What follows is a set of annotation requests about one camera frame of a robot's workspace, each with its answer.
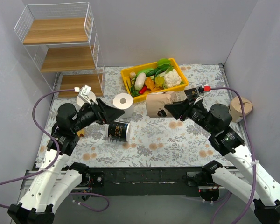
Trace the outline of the brown paper roll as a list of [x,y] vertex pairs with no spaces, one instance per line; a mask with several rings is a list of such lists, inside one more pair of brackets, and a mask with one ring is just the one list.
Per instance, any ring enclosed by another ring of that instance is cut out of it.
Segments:
[[186,99],[184,91],[167,91],[148,94],[146,97],[147,115],[151,118],[171,118],[172,114],[165,109],[166,104]]
[[[248,115],[252,109],[253,104],[246,98],[241,98],[244,108],[245,116]],[[243,114],[241,110],[241,103],[238,97],[235,97],[228,105],[229,114],[232,116],[232,122],[238,123],[243,119]]]

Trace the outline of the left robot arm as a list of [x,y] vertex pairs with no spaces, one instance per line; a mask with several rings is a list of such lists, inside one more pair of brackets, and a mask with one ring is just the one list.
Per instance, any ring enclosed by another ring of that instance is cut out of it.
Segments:
[[39,171],[23,198],[17,204],[11,204],[7,211],[12,220],[17,224],[53,223],[63,200],[76,186],[84,187],[90,181],[89,167],[77,162],[60,181],[57,180],[79,142],[77,132],[92,123],[110,124],[124,113],[99,98],[84,103],[79,110],[71,103],[61,105]]

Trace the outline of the black wrapped roll right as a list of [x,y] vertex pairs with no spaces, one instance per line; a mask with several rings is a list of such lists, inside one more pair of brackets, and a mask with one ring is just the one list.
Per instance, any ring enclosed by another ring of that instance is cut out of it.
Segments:
[[190,99],[197,99],[199,96],[202,96],[204,94],[204,88],[203,87],[194,87],[191,89],[184,90],[187,98]]

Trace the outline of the black wrapped roll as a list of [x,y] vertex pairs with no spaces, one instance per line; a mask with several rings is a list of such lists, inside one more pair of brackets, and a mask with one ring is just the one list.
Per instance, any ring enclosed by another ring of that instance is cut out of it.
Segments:
[[184,90],[187,98],[190,99],[197,99],[199,96],[202,96],[204,94],[204,88],[203,87],[194,87],[191,89]]
[[128,122],[114,121],[107,127],[107,137],[111,140],[128,142],[130,138],[131,125]]

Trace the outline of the white toilet paper roll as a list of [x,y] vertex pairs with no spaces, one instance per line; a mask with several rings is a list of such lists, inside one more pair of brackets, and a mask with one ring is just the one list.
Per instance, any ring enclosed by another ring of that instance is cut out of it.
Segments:
[[90,104],[91,102],[97,103],[96,102],[96,95],[92,91],[90,91],[88,93],[88,95],[79,94],[76,98],[76,102],[77,102],[77,105],[79,107],[82,107],[83,104],[85,104],[85,103],[88,103],[88,104]]
[[121,110],[124,110],[124,114],[120,116],[121,119],[126,119],[132,116],[134,112],[133,97],[127,93],[120,93],[113,99],[113,105]]

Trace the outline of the toast bread slice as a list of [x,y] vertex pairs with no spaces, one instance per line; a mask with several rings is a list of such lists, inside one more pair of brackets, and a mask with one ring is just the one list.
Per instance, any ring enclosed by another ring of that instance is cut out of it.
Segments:
[[84,129],[81,129],[80,131],[78,131],[78,132],[77,132],[77,135],[78,135],[79,137],[84,137],[84,136],[85,136],[85,131],[84,131]]

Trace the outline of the floral table mat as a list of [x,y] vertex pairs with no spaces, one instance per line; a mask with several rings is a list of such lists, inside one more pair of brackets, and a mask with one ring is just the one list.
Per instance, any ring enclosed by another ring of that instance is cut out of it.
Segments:
[[[121,71],[127,67],[105,67],[105,89],[102,100],[113,106],[116,95],[126,92]],[[181,65],[189,85],[185,89],[199,84],[225,86],[225,78],[219,65]],[[214,91],[203,100],[209,109],[215,103],[228,105],[230,96],[227,90]],[[50,108],[45,130],[50,133],[55,123],[59,106],[76,100],[54,99]],[[210,134],[187,119],[184,122],[174,118],[150,118],[146,111],[146,102],[134,103],[131,117],[119,119],[130,123],[131,132],[128,142],[111,140],[106,135],[106,126],[96,123],[84,130],[84,137],[78,142],[67,165],[74,162],[89,167],[189,167],[204,166],[216,160],[224,166],[231,166],[208,142]]]

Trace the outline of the green herb sprig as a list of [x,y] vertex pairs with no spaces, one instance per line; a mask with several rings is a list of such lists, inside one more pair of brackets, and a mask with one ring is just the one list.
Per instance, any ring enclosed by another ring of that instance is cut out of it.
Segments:
[[130,95],[134,98],[139,96],[139,90],[140,90],[140,85],[141,82],[137,81],[137,80],[131,80],[130,78],[128,78],[126,80],[128,89],[130,91]]

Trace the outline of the orange yellow pepper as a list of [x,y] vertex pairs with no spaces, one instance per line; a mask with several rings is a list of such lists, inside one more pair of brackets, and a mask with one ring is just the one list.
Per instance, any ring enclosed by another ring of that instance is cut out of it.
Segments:
[[154,80],[150,77],[145,80],[144,84],[150,90],[155,88]]

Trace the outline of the red chili pepper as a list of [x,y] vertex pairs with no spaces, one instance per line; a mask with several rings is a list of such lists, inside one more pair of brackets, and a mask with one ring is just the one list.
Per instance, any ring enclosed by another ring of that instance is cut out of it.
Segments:
[[139,94],[143,95],[145,93],[145,91],[147,90],[147,87],[144,85],[140,90],[139,90]]

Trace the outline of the yellow plastic bin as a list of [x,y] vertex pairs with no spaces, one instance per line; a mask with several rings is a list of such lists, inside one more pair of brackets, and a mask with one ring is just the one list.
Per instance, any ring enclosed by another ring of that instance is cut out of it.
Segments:
[[[133,98],[133,101],[136,102],[140,102],[146,99],[147,95],[150,93],[158,93],[158,92],[167,92],[167,91],[182,91],[189,83],[186,79],[186,77],[183,75],[181,69],[179,68],[177,62],[175,61],[175,59],[173,58],[169,58],[169,60],[171,61],[171,65],[170,66],[166,66],[166,67],[162,67],[159,68],[159,71],[155,73],[154,76],[149,76],[150,78],[152,78],[154,80],[154,84],[155,84],[155,88],[150,90],[147,89],[145,91],[145,93],[143,95],[139,95],[137,97]],[[131,79],[131,80],[136,80],[137,76],[144,72],[148,72],[152,69],[157,68],[157,62],[153,62],[153,63],[148,63],[148,64],[144,64],[144,65],[139,65],[136,67],[132,67],[132,68],[128,68],[128,69],[123,69],[121,71],[121,75],[126,87],[126,90],[128,92],[128,94],[130,94],[130,91],[128,89],[126,80],[129,77],[130,72],[135,72],[136,73],[136,77]],[[164,87],[164,75],[166,73],[168,73],[169,71],[172,71],[173,69],[175,69],[177,71],[177,73],[180,75],[182,82],[180,83],[180,85],[175,86],[175,87],[171,87],[171,88],[165,88]]]

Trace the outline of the small mushroom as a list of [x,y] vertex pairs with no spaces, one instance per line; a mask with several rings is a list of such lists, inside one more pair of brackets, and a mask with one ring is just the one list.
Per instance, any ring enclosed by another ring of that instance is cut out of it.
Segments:
[[129,77],[131,79],[135,78],[136,77],[136,73],[135,72],[130,72]]

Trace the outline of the white radish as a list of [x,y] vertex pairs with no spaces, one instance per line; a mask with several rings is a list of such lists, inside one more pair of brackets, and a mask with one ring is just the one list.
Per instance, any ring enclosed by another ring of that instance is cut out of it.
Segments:
[[135,90],[141,90],[144,86],[144,82],[146,80],[146,74],[144,72],[140,73],[137,78],[136,78],[136,81],[134,83],[134,87],[135,87]]

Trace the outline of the green cucumber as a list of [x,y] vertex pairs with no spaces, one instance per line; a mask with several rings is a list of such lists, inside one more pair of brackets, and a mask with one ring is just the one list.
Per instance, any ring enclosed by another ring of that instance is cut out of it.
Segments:
[[158,71],[159,71],[159,68],[152,69],[152,70],[150,70],[150,71],[148,71],[148,72],[145,73],[145,74],[146,74],[146,77],[154,76],[155,73],[158,72]]

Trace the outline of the green leafy vegetable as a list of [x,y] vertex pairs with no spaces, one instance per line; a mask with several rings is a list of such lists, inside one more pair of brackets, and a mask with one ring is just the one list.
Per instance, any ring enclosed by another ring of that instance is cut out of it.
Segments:
[[161,58],[157,61],[158,68],[162,68],[170,65],[171,65],[171,61],[168,58]]

